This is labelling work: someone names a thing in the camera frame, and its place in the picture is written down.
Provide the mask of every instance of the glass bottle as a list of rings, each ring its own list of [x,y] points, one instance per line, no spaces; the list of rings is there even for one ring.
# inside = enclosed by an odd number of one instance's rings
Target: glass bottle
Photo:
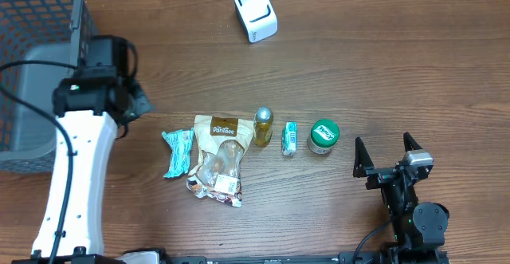
[[[253,119],[253,142],[266,146],[273,135],[273,112],[268,107],[260,107]]]

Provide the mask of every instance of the blue packet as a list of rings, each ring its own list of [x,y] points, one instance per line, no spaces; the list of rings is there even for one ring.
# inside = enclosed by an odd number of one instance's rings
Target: blue packet
[[[161,136],[170,145],[170,167],[164,178],[176,178],[190,170],[190,152],[193,148],[194,130],[179,129],[176,132],[162,132]]]

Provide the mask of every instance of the silver cap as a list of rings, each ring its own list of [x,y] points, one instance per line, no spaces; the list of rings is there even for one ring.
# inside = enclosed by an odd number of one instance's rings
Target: silver cap
[[[271,119],[273,112],[268,107],[260,107],[255,114],[255,121],[267,122]]]

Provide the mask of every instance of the green lid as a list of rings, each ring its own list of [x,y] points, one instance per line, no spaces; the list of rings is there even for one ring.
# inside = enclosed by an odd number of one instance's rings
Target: green lid
[[[330,148],[340,137],[340,129],[333,120],[319,120],[313,125],[310,137],[317,146]]]

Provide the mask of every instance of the basket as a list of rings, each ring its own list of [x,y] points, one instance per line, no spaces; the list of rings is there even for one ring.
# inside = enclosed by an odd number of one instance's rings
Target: basket
[[[19,60],[84,64],[97,28],[84,0],[0,0],[0,64]],[[52,113],[53,90],[72,70],[23,65],[0,73],[16,96]],[[0,95],[0,170],[52,171],[55,127]]]

